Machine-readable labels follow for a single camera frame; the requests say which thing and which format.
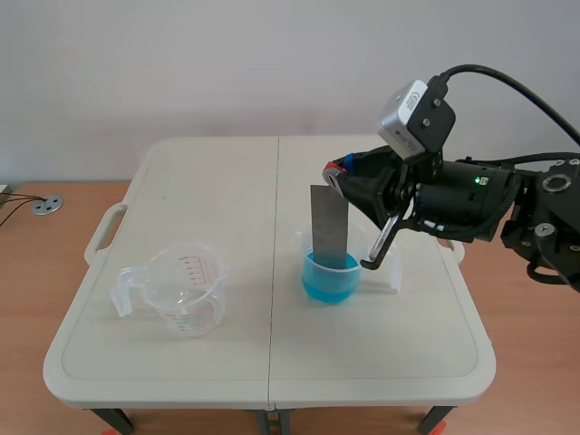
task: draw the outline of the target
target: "table seam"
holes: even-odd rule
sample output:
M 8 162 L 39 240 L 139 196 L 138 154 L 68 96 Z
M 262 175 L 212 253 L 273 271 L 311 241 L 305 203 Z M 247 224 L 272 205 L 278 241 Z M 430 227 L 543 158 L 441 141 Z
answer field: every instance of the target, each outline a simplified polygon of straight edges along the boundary
M 278 219 L 278 171 L 280 169 L 280 138 L 278 137 L 275 159 L 275 195 L 274 195 L 274 241 L 272 244 L 272 294 L 270 299 L 270 344 L 268 346 L 268 383 L 267 401 L 270 402 L 270 372 L 272 370 L 272 325 L 274 314 L 274 273 L 276 270 L 276 221 Z

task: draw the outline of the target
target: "black cable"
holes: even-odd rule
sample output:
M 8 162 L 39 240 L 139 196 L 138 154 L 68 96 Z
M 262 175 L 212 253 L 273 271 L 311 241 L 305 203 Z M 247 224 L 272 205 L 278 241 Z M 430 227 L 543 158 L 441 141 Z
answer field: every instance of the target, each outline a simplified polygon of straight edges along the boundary
M 562 130 L 564 130 L 570 138 L 578 146 L 580 146 L 580 133 L 566 121 L 562 115 L 560 115 L 557 111 L 555 111 L 552 106 L 550 106 L 547 102 L 542 100 L 538 97 L 535 93 L 533 93 L 530 89 L 524 86 L 522 83 L 518 82 L 516 79 L 509 77 L 508 75 L 494 70 L 493 68 L 488 68 L 487 66 L 483 65 L 475 65 L 475 64 L 465 64 L 455 66 L 453 68 L 449 68 L 446 72 L 440 75 L 440 78 L 447 82 L 452 76 L 459 74 L 459 73 L 477 73 L 487 75 L 493 79 L 499 80 L 503 82 L 507 86 L 512 89 L 515 89 L 523 96 L 525 96 L 528 100 L 533 102 L 538 109 L 540 109 L 543 113 L 545 113 L 553 122 L 555 122 Z
M 502 163 L 508 163 L 512 165 L 521 165 L 523 163 L 532 163 L 536 161 L 554 161 L 554 160 L 571 160 L 580 159 L 580 153 L 577 152 L 542 152 L 539 154 L 529 154 L 527 156 L 511 157 L 509 159 L 498 159 L 498 160 L 471 160 L 471 159 L 461 159 L 457 160 L 462 163 L 479 164 L 485 163 L 488 165 L 501 166 Z
M 34 199 L 39 199 L 39 200 L 42 200 L 42 201 L 46 201 L 46 199 L 43 198 L 43 197 L 39 197 L 37 195 L 24 195 L 22 193 L 6 193 L 6 192 L 3 192 L 3 193 L 0 193 L 0 195 L 7 195 L 8 197 L 34 198 Z
M 527 264 L 526 272 L 527 272 L 527 276 L 529 276 L 531 279 L 533 279 L 537 283 L 550 284 L 550 285 L 565 285 L 566 284 L 566 281 L 564 281 L 560 276 L 540 274 L 539 272 L 536 272 L 536 268 L 537 268 L 536 262 L 530 262 Z
M 28 199 L 28 198 L 14 198 L 14 199 L 7 199 L 6 201 L 0 201 L 0 206 L 1 206 L 1 205 L 3 205 L 3 204 L 5 204 L 6 202 L 13 202 L 13 201 L 24 201 L 24 200 L 26 200 L 26 199 Z M 36 198 L 32 198 L 32 199 L 33 199 L 33 200 L 35 200 L 35 201 L 40 201 L 40 200 L 43 200 L 43 199 L 36 199 Z
M 23 205 L 24 205 L 24 204 L 26 204 L 27 202 L 33 202 L 33 201 L 37 201 L 37 200 L 38 200 L 38 199 L 36 199 L 36 198 L 27 199 L 26 201 L 24 201 L 24 202 L 21 202 L 20 204 L 18 204 L 16 207 L 14 207 L 14 210 L 12 210 L 12 211 L 11 211 L 11 212 L 8 214 L 8 216 L 6 216 L 6 217 L 5 217 L 5 219 L 4 219 L 2 222 L 0 222 L 0 227 L 1 227 L 1 226 L 2 226 L 2 225 L 5 223 L 5 222 L 6 222 L 6 220 L 8 220 L 8 218 L 9 218 L 9 217 L 11 217 L 11 216 L 12 216 L 12 215 L 15 213 L 15 211 L 16 211 L 17 209 L 19 209 L 21 206 L 23 206 Z

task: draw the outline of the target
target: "table leg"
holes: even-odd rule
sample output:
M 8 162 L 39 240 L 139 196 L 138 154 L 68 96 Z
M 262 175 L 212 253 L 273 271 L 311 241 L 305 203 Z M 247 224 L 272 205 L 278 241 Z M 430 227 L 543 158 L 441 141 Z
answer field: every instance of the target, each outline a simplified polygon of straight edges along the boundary
M 447 414 L 455 408 L 454 406 L 434 406 L 427 413 L 419 425 L 420 435 L 429 435 L 439 423 L 443 421 Z
M 260 435 L 270 435 L 270 420 L 268 411 L 252 411 L 256 415 L 257 427 L 260 429 Z
M 129 417 L 121 410 L 114 409 L 98 409 L 91 410 L 102 420 L 106 421 L 109 426 L 118 431 L 121 435 L 131 435 L 133 433 L 133 425 Z
M 278 410 L 280 435 L 290 435 L 290 412 L 292 412 L 292 410 Z

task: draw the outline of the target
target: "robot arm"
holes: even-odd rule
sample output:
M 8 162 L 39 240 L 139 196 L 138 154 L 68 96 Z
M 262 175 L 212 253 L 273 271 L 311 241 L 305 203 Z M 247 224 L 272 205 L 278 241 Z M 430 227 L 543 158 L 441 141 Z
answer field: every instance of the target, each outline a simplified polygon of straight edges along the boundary
M 389 146 L 349 154 L 324 169 L 324 180 L 382 229 L 362 266 L 377 269 L 401 229 L 463 242 L 489 241 L 515 204 L 501 232 L 504 246 L 529 262 L 532 279 L 580 292 L 580 154 L 444 160 L 441 150 L 455 123 L 455 113 L 444 100 L 447 80 L 468 71 L 517 89 L 580 144 L 570 124 L 501 72 L 461 65 L 428 84 L 410 83 L 389 101 L 379 122 L 379 135 Z M 545 160 L 556 162 L 547 172 L 516 169 L 519 163 Z M 409 208 L 411 214 L 404 219 Z M 540 266 L 557 275 L 538 273 Z

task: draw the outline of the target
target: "measuring cup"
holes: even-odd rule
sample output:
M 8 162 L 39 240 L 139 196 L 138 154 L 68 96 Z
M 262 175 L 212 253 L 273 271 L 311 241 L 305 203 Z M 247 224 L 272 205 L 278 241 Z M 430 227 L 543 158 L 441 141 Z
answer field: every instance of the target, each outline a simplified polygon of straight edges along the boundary
M 304 252 L 302 263 L 302 284 L 304 290 L 314 299 L 327 303 L 338 303 L 350 296 L 356 289 L 361 276 L 360 261 L 369 255 L 369 242 L 361 227 L 349 223 L 346 242 L 346 268 L 332 269 L 314 261 L 312 231 L 301 236 Z
M 342 302 L 349 297 L 361 281 L 361 260 L 369 257 L 370 238 L 364 228 L 350 222 L 346 241 L 346 268 L 332 269 L 315 263 L 312 248 L 312 231 L 300 233 L 300 248 L 303 254 L 302 284 L 313 299 L 329 304 Z M 401 253 L 393 244 L 383 260 L 389 270 L 386 285 L 392 292 L 401 288 Z
M 147 266 L 122 269 L 111 289 L 111 300 L 124 317 L 132 311 L 131 293 L 140 291 L 169 329 L 198 336 L 216 327 L 224 316 L 222 281 L 227 274 L 227 267 L 208 247 L 195 243 L 172 246 Z

